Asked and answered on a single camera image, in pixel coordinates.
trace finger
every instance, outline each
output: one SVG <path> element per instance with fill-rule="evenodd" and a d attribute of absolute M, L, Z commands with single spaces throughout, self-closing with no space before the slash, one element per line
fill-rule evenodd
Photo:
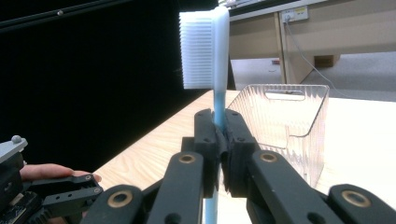
<path fill-rule="evenodd" d="M 57 164 L 25 165 L 21 169 L 22 181 L 58 178 L 72 175 L 72 169 Z"/>
<path fill-rule="evenodd" d="M 73 175 L 75 176 L 79 176 L 79 175 L 89 175 L 90 173 L 86 172 L 86 171 L 74 171 Z M 93 174 L 93 178 L 95 178 L 95 180 L 97 182 L 101 182 L 102 181 L 102 177 L 97 175 L 97 174 Z"/>

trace black backdrop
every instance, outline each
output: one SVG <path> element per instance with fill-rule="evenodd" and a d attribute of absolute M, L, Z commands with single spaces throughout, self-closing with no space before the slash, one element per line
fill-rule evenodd
<path fill-rule="evenodd" d="M 178 12 L 215 6 L 131 1 L 0 33 L 0 142 L 26 138 L 28 163 L 99 168 L 203 93 L 182 87 Z"/>

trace human hand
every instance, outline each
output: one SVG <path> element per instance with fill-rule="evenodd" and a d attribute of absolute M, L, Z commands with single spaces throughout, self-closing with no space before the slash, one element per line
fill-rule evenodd
<path fill-rule="evenodd" d="M 85 171 L 75 171 L 68 167 L 64 167 L 58 164 L 39 164 L 39 165 L 25 165 L 21 170 L 22 181 L 34 181 L 39 179 L 50 179 L 50 178 L 61 178 L 70 175 L 80 176 L 87 175 Z M 102 180 L 102 177 L 93 174 L 93 177 L 97 182 Z M 52 218 L 48 222 L 49 224 L 64 224 L 64 220 L 61 217 Z"/>

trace cable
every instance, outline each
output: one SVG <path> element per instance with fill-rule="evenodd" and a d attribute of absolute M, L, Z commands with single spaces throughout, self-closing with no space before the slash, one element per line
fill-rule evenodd
<path fill-rule="evenodd" d="M 289 27 L 289 20 L 290 20 L 290 16 L 288 15 L 288 16 L 286 17 L 286 19 L 285 19 L 285 21 L 286 21 L 286 28 L 288 29 L 288 32 L 289 32 L 289 34 L 290 34 L 290 37 L 291 37 L 291 40 L 292 40 L 294 46 L 297 48 L 298 52 L 300 53 L 300 56 L 304 59 L 304 61 L 306 61 L 309 65 L 311 65 L 311 67 L 312 67 L 313 69 L 315 69 L 315 71 L 317 71 L 318 74 L 319 74 L 321 77 L 323 77 L 326 81 L 328 81 L 328 82 L 330 83 L 330 85 L 332 86 L 332 88 L 333 88 L 335 91 L 337 91 L 337 92 L 340 93 L 341 95 L 345 96 L 346 98 L 358 99 L 358 98 L 356 98 L 356 97 L 352 97 L 352 96 L 349 96 L 349 95 L 345 95 L 345 94 L 341 93 L 339 90 L 337 90 L 337 88 L 335 88 L 334 84 L 333 84 L 328 78 L 326 78 L 325 76 L 323 76 L 323 75 L 319 72 L 319 70 L 318 70 L 311 62 L 309 62 L 309 60 L 307 60 L 307 59 L 305 58 L 303 52 L 302 52 L 301 49 L 300 49 L 300 46 L 298 45 L 297 41 L 296 41 L 295 38 L 294 38 L 293 33 L 291 32 L 291 29 L 290 29 L 290 27 Z"/>

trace toothbrush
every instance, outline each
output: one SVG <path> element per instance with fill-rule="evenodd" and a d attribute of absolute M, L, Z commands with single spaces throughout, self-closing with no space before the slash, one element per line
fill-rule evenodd
<path fill-rule="evenodd" d="M 226 7 L 180 12 L 184 89 L 213 89 L 214 124 L 225 130 L 230 15 Z M 217 223 L 219 193 L 205 200 L 205 223 Z"/>

